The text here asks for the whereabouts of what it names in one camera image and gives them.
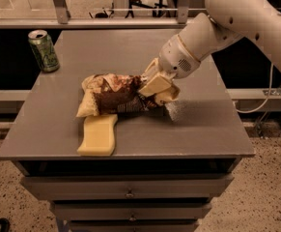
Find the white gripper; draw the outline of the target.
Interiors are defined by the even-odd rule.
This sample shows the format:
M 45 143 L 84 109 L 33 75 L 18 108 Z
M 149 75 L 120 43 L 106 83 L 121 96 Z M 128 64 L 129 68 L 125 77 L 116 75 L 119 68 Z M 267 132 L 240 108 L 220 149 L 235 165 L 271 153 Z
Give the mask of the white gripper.
M 173 102 L 178 98 L 180 89 L 172 85 L 170 75 L 174 78 L 186 78 L 199 67 L 200 61 L 186 48 L 177 34 L 161 48 L 158 59 L 154 58 L 141 75 L 138 93 L 144 97 L 155 95 L 154 102 L 159 106 Z

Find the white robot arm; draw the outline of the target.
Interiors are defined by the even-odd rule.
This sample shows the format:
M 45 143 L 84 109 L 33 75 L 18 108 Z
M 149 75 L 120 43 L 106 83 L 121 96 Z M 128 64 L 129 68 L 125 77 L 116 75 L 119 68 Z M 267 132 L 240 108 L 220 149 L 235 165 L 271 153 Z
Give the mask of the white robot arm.
M 139 93 L 158 104 L 177 95 L 175 78 L 195 72 L 212 53 L 246 38 L 281 72 L 281 13 L 267 0 L 205 0 L 206 12 L 173 36 L 141 75 Z

